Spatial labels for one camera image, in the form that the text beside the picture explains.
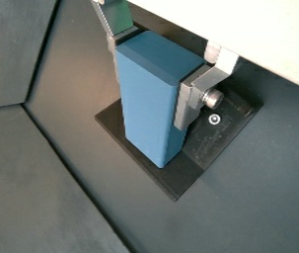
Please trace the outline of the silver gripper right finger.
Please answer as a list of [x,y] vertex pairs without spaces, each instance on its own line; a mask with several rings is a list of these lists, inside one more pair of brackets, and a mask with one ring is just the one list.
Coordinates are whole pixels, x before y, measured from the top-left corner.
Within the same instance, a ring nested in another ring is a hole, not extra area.
[[214,42],[207,42],[206,63],[189,75],[179,86],[174,126],[187,129],[203,106],[215,109],[225,95],[215,86],[233,74],[240,56]]

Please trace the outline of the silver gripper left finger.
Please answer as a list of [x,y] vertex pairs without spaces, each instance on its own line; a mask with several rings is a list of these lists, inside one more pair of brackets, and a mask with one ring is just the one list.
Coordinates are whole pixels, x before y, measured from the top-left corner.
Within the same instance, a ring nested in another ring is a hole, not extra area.
[[107,34],[109,49],[115,52],[115,47],[141,32],[134,23],[129,1],[90,1]]

